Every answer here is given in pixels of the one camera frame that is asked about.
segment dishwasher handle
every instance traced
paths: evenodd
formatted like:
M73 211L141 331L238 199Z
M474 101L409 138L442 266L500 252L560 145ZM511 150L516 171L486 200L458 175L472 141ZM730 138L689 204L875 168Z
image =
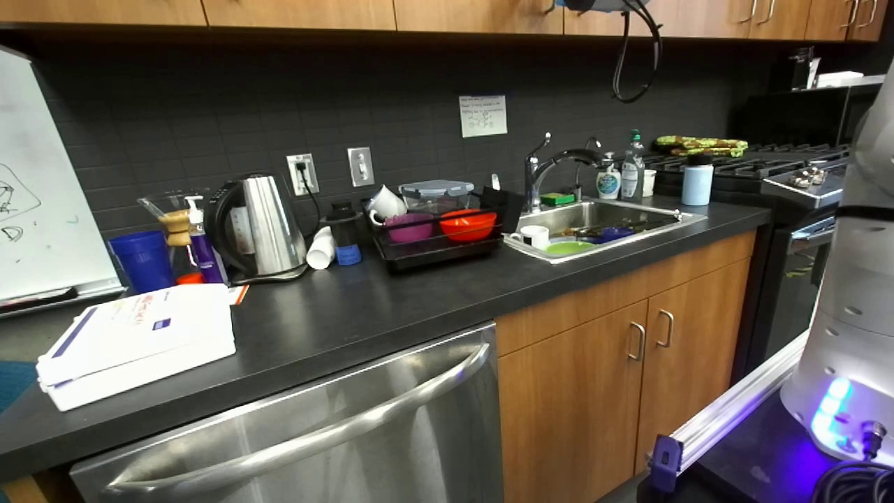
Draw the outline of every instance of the dishwasher handle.
M349 437L367 435L368 430L377 430L388 424L391 418L423 408L425 401L458 387L467 383L481 365L486 362L488 344L481 344L469 356L462 362L449 365L448 370L420 383L417 387L398 394L358 415L325 424L319 430L294 435L282 444L248 451L242 458L231 458L224 464L213 464L205 470L171 475L171 478L154 478L154 479L141 479L141 478L114 478L106 488L104 496L110 499L141 499L141 496L191 496L201 492L213 492L222 485L240 484L245 478L270 472L276 465L284 465L297 458L315 454L322 450L330 450L336 444L343 444Z

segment kitchen counter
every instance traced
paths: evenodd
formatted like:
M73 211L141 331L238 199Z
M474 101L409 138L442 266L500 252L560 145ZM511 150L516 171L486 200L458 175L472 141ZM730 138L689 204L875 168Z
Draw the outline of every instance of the kitchen counter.
M234 356L58 412L30 387L0 415L0 479L65 465L168 426L326 377L367 359L494 320L678 252L768 222L764 207L712 204L706 221L586 260L544 266L511 249L427 271L388 273L367 252L354 268L251 285Z

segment electric kettle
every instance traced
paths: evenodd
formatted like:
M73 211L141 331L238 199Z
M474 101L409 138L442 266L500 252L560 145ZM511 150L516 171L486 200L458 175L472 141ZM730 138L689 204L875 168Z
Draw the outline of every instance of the electric kettle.
M205 211L205 229L231 268L231 278L294 278L304 266L304 238L294 229L275 175L227 182Z

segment electrical outlet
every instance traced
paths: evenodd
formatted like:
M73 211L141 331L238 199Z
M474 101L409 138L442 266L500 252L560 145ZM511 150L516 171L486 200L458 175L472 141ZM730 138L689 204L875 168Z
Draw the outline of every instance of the electrical outlet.
M314 154L289 154L284 164L289 164L290 187L297 190L297 194L319 193Z
M347 148L347 164L351 171L351 187L374 183L371 150L367 145Z

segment dish rack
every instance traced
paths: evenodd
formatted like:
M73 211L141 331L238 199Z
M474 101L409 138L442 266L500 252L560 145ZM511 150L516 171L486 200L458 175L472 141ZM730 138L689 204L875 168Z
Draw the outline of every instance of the dish rack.
M439 214L431 214L427 222L434 225L434 233L420 242L393 242L388 238L388 229L393 229L393 225L388 225L388 229L374 225L371 229L371 242L388 271L411 271L411 268L427 268L427 266L453 263L453 260L486 256L486 254L498 252L504 242L500 221L494 222L491 233L486 233L483 240L467 240L467 242L449 240L439 229Z

